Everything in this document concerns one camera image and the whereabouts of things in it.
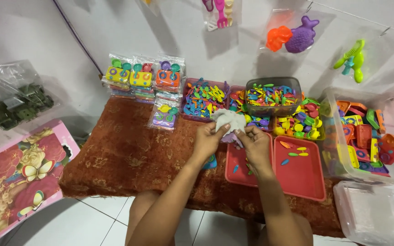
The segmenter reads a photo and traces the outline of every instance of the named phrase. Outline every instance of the red tray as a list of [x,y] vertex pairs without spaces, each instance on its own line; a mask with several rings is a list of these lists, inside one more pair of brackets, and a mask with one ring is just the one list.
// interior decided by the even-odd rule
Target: red tray
[[[273,162],[273,138],[270,137],[270,148],[269,158],[270,163]],[[238,165],[238,170],[233,173],[233,169]],[[254,174],[248,175],[249,169],[246,166],[246,150],[244,148],[236,149],[234,144],[228,144],[227,146],[227,157],[226,157],[226,168],[225,178],[228,182],[234,184],[241,184],[250,187],[258,187],[258,181]]]
[[[281,142],[294,145],[294,148],[285,148]],[[288,153],[302,153],[297,150],[305,147],[303,152],[308,156],[289,156]],[[320,153],[317,144],[311,141],[293,137],[278,136],[274,143],[273,171],[281,183],[285,194],[297,197],[324,201],[326,199],[325,183],[323,180]]]

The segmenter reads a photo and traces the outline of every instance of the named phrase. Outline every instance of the leg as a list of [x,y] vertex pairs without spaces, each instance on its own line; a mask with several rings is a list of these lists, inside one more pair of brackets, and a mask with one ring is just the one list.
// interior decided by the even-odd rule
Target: leg
[[[141,221],[142,217],[148,211],[148,209],[156,202],[159,198],[159,194],[152,190],[146,190],[144,192],[139,193],[130,207],[130,215],[129,215],[129,225],[127,226],[127,235],[126,242],[127,245],[130,241],[130,238],[133,235],[133,232],[138,225],[139,221]],[[170,246],[174,246],[174,238],[171,241]]]
[[[296,220],[296,222],[302,228],[302,231],[305,233],[305,236],[306,236],[308,242],[310,243],[310,245],[313,245],[313,230],[311,229],[309,222],[302,215],[293,214],[293,216],[294,216],[294,219]],[[266,227],[262,228],[259,239],[255,245],[256,246],[269,246]]]

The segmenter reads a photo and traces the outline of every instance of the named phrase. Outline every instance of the hand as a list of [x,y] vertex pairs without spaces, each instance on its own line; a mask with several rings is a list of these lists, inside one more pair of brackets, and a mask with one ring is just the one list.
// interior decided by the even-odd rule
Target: hand
[[211,155],[217,151],[218,144],[223,138],[223,135],[227,133],[230,128],[230,124],[226,124],[215,132],[215,126],[216,123],[211,122],[197,128],[196,137],[194,139],[194,152],[191,158],[199,160],[199,163],[202,162],[201,167],[203,167]]
[[244,132],[235,130],[235,135],[246,149],[250,169],[259,177],[263,174],[273,174],[269,158],[270,137],[256,126],[244,128]]

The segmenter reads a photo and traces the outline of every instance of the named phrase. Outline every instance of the knee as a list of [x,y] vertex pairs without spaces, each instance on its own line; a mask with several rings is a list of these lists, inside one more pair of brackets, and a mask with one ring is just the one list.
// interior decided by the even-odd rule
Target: knee
[[143,191],[135,197],[130,212],[137,216],[143,216],[158,198],[159,194],[152,190]]

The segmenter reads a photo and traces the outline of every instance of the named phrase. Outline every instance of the pink toy fork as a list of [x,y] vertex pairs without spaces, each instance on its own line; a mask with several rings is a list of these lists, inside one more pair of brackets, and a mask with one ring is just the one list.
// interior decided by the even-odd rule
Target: pink toy fork
[[217,27],[220,28],[225,28],[229,25],[229,22],[227,18],[224,16],[224,0],[214,0],[215,2],[215,7],[218,10],[218,21],[217,21]]

